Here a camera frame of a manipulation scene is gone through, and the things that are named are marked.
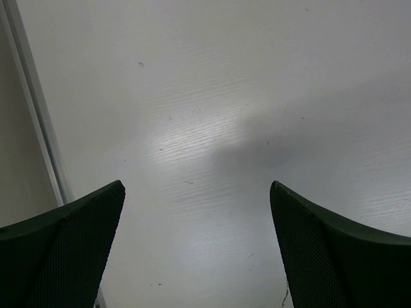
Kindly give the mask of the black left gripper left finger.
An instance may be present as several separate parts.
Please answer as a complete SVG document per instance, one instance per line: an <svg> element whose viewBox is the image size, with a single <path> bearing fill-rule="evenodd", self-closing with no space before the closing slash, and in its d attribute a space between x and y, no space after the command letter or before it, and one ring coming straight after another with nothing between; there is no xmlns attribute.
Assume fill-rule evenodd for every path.
<svg viewBox="0 0 411 308"><path fill-rule="evenodd" d="M116 180L1 228L1 307L93 307L124 200Z"/></svg>

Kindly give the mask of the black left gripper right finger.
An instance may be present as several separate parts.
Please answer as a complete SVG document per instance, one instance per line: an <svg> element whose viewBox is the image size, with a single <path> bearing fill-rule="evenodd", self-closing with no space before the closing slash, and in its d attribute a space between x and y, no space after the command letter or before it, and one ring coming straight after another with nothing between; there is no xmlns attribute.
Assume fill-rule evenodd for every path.
<svg viewBox="0 0 411 308"><path fill-rule="evenodd" d="M270 206L294 307L410 307L410 238L316 205L275 181Z"/></svg>

